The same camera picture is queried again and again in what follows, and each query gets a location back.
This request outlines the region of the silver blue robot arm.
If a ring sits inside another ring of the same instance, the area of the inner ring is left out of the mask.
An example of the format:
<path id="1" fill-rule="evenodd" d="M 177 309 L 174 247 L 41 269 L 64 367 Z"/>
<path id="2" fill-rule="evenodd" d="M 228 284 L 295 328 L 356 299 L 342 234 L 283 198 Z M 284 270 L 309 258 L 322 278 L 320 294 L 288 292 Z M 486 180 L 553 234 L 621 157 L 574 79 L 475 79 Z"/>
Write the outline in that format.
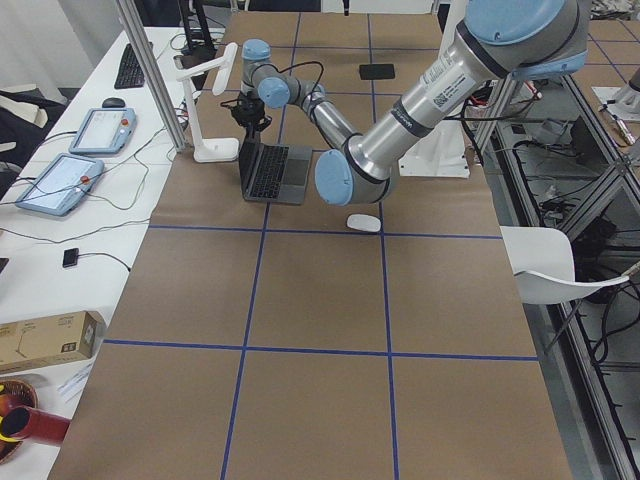
<path id="1" fill-rule="evenodd" d="M 587 57 L 587 1 L 468 2 L 451 45 L 366 133 L 357 132 L 316 81 L 280 73 L 270 46 L 242 47 L 241 91 L 270 108 L 298 106 L 330 145 L 315 187 L 328 204 L 377 203 L 393 189 L 399 160 L 488 80 L 565 75 Z"/>

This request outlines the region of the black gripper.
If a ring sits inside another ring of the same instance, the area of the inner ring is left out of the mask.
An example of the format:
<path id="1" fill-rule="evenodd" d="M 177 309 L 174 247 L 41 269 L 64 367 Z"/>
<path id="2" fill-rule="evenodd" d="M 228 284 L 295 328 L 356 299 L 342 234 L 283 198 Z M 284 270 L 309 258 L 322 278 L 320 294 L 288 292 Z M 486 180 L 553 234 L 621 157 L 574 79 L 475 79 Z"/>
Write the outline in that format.
<path id="1" fill-rule="evenodd" d="M 245 127 L 245 142 L 261 142 L 259 129 L 266 129 L 271 125 L 272 118 L 266 114 L 265 104 L 259 98 L 253 98 L 240 93 L 231 106 L 232 117 Z"/>

